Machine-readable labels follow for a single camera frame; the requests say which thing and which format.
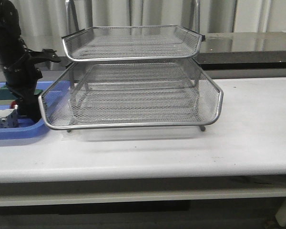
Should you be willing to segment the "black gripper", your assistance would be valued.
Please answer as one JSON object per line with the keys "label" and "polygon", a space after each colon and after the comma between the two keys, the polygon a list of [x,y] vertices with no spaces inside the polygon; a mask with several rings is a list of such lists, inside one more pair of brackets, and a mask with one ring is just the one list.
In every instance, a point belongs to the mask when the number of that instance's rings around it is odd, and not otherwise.
{"label": "black gripper", "polygon": [[35,65],[60,61],[53,49],[43,49],[41,52],[24,49],[3,54],[1,65],[6,86],[17,96],[16,105],[19,115],[29,117],[32,121],[41,119],[38,97],[34,91],[37,81],[42,78],[42,73]]}

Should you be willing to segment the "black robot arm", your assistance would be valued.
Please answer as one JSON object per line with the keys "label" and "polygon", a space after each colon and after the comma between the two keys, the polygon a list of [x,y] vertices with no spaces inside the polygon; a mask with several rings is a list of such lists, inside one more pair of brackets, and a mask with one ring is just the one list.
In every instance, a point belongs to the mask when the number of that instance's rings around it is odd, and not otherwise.
{"label": "black robot arm", "polygon": [[0,65],[6,86],[16,96],[20,115],[38,122],[41,112],[35,95],[37,81],[42,78],[35,66],[41,62],[60,62],[52,49],[36,52],[21,37],[18,11],[9,0],[0,0]]}

